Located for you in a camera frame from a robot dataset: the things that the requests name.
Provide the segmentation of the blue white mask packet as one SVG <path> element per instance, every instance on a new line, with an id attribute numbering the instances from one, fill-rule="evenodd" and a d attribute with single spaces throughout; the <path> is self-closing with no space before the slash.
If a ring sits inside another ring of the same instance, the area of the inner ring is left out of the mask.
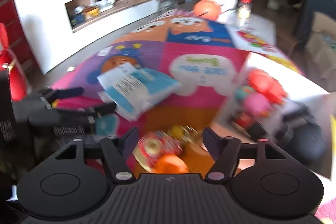
<path id="1" fill-rule="evenodd" d="M 149 68 L 121 64 L 97 76 L 107 96 L 116 103 L 116 112 L 133 122 L 180 87 L 174 78 Z"/>

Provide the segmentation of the black plush bird toy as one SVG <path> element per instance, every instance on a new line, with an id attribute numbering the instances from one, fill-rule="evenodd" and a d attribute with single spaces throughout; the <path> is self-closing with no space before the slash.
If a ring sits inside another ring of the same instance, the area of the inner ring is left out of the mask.
<path id="1" fill-rule="evenodd" d="M 316 162 L 326 150 L 322 128 L 315 121 L 307 105 L 298 102 L 298 108 L 282 116 L 276 132 L 276 144 L 303 165 Z"/>

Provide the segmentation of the pink cardboard box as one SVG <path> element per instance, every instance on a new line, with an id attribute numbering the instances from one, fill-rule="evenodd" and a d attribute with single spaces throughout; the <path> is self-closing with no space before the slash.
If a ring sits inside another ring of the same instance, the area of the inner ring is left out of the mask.
<path id="1" fill-rule="evenodd" d="M 246 81 L 250 69 L 261 69 L 274 77 L 288 93 L 284 105 L 275 106 L 269 118 L 260 120 L 271 140 L 275 139 L 276 130 L 280 128 L 282 114 L 288 114 L 298 109 L 298 103 L 308 106 L 316 122 L 322 128 L 322 137 L 326 142 L 326 151 L 310 167 L 320 176 L 332 178 L 335 171 L 333 126 L 331 118 L 335 106 L 335 94 L 330 94 L 303 75 L 263 56 L 250 52 L 243 67 L 237 74 L 233 88 L 238 87 Z"/>

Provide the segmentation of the orange round toy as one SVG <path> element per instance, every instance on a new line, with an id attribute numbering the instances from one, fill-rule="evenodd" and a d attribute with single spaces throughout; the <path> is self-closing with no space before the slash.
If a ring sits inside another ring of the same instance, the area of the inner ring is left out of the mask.
<path id="1" fill-rule="evenodd" d="M 217 20 L 218 16 L 221 14 L 221 7 L 213 1 L 201 0 L 195 4 L 193 13 L 194 15 L 205 19 Z"/>

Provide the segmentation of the colourful cartoon play mat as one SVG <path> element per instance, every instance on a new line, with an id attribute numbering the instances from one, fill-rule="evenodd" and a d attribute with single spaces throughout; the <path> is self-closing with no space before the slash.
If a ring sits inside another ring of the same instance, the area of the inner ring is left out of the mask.
<path id="1" fill-rule="evenodd" d="M 136 121 L 130 122 L 116 112 L 118 135 L 129 126 L 139 127 L 143 137 L 151 131 L 167 132 L 171 126 L 181 125 L 201 134 L 205 127 L 212 127 L 220 136 L 231 136 L 233 132 L 222 128 L 214 117 L 232 94 L 232 84 L 250 52 L 297 71 L 295 64 L 277 47 L 258 36 L 181 10 L 169 11 L 115 40 L 67 73 L 55 87 L 79 86 L 84 88 L 84 93 L 57 100 L 56 107 L 78 110 L 111 100 L 97 76 L 131 63 L 136 68 L 165 73 L 181 83 L 181 87 Z M 201 141 L 200 135 L 195 144 L 186 144 L 180 155 L 191 173 L 205 174 L 213 162 L 201 148 Z"/>

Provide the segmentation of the pink ball toy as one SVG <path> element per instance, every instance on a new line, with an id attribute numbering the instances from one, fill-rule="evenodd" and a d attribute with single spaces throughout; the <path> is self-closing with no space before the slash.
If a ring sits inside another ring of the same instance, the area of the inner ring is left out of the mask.
<path id="1" fill-rule="evenodd" d="M 242 102 L 243 108 L 247 114 L 253 118 L 267 117 L 272 110 L 270 102 L 260 93 L 252 93 Z"/>

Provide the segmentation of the white teal patterned pouch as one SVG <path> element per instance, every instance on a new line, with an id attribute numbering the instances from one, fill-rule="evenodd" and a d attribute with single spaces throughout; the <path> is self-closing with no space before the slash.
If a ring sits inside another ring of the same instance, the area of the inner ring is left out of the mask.
<path id="1" fill-rule="evenodd" d="M 109 114 L 96 120 L 96 134 L 98 136 L 116 136 L 119 124 L 119 117 L 116 114 Z"/>

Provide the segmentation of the small black red toy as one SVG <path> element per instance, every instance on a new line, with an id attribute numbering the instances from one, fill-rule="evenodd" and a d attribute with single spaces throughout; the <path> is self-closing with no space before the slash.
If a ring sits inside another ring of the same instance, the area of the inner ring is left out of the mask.
<path id="1" fill-rule="evenodd" d="M 266 136 L 264 127 L 253 117 L 244 111 L 239 111 L 231 117 L 231 124 L 238 131 L 257 141 Z"/>

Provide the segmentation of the red lid snack jar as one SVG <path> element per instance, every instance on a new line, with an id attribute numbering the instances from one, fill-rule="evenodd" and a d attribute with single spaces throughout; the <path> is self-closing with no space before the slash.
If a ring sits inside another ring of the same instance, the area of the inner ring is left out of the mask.
<path id="1" fill-rule="evenodd" d="M 243 27 L 249 20 L 252 10 L 252 0 L 240 0 L 237 10 L 238 26 Z"/>

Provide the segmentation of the red plastic toy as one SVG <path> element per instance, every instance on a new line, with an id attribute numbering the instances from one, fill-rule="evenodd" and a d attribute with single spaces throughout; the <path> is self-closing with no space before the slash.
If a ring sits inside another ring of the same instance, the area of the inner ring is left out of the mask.
<path id="1" fill-rule="evenodd" d="M 288 93 L 282 85 L 272 76 L 261 69 L 252 69 L 248 73 L 248 85 L 262 95 L 270 103 L 283 105 Z"/>

